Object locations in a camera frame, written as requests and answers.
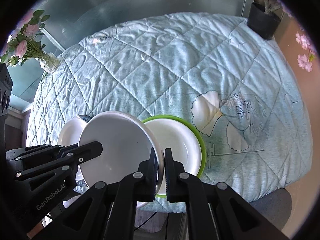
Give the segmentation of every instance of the white plate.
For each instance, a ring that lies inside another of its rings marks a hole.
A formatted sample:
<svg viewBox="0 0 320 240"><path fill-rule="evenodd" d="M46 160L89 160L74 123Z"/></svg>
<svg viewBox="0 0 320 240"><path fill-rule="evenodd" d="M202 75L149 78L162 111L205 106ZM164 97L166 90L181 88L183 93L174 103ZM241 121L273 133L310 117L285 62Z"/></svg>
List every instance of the white plate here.
<svg viewBox="0 0 320 240"><path fill-rule="evenodd" d="M198 174L201 147L188 127L176 120L165 118L150 120L145 125L152 131L163 151L171 148L173 159L183 164L185 172L195 176ZM158 194L166 195L165 174Z"/></svg>
<svg viewBox="0 0 320 240"><path fill-rule="evenodd" d="M153 147L158 161L157 190L162 183L164 157L161 146L144 123L118 111L103 112L93 117L84 128L79 146L98 141L103 151L100 156L80 164L84 181L92 187L97 181L107 184L121 181L138 170L148 160ZM137 208L146 203L138 202Z"/></svg>
<svg viewBox="0 0 320 240"><path fill-rule="evenodd" d="M62 127L59 137L58 144L69 146L79 142L80 135L85 128L87 123L75 116L64 124Z"/></svg>

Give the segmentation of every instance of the floor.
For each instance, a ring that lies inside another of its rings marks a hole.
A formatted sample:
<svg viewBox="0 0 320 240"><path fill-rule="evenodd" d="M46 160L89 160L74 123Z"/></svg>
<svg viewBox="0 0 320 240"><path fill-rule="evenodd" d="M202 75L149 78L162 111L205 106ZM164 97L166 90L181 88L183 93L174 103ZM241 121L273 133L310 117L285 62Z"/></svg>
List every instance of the floor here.
<svg viewBox="0 0 320 240"><path fill-rule="evenodd" d="M286 188L292 197L292 212L283 229L283 233L289 238L294 236L295 232L304 222L316 200L320 186L320 62L319 59L313 61L313 70L310 73L298 66L298 54L303 55L306 51L295 41L297 31L300 34L303 33L295 20L284 17L275 35L283 54L298 80L302 98L309 112L313 137L311 171Z"/></svg>

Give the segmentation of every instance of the black flower pot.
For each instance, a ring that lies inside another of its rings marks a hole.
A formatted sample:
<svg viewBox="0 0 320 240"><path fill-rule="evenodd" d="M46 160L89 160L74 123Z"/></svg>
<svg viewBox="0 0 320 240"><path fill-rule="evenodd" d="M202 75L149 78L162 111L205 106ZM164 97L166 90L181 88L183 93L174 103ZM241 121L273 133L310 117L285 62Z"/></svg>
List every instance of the black flower pot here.
<svg viewBox="0 0 320 240"><path fill-rule="evenodd" d="M261 4L255 2L251 4L248 26L262 38L271 40L281 19L273 12L266 15L264 9L265 7Z"/></svg>

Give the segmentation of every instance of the light blue comforter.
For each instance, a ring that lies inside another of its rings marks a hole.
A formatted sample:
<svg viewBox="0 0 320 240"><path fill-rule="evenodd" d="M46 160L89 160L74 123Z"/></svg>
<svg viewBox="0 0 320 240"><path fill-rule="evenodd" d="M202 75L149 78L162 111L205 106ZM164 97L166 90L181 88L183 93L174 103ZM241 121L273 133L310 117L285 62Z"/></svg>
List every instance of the light blue comforter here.
<svg viewBox="0 0 320 240"><path fill-rule="evenodd" d="M276 42L246 23L175 13L84 38L40 83L27 145L56 144L76 114L119 110L141 120L172 114L201 132L202 181L225 181L249 202L297 181L311 167L308 112ZM144 209L183 212L185 206L157 198Z"/></svg>

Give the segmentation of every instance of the flower bouquet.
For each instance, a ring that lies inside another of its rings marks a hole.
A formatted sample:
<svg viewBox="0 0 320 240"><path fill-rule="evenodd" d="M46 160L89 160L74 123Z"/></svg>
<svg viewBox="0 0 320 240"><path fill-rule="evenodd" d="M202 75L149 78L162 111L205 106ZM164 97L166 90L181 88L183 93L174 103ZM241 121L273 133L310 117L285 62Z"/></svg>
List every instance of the flower bouquet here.
<svg viewBox="0 0 320 240"><path fill-rule="evenodd" d="M52 74L60 64L60 61L53 55L46 53L41 45L40 37L44 35L41 29L45 27L44 21L50 15L44 15L44 10L29 11L12 31L8 42L0 53L0 62L7 66L23 65L29 58L35 58L40 62L41 67Z"/></svg>

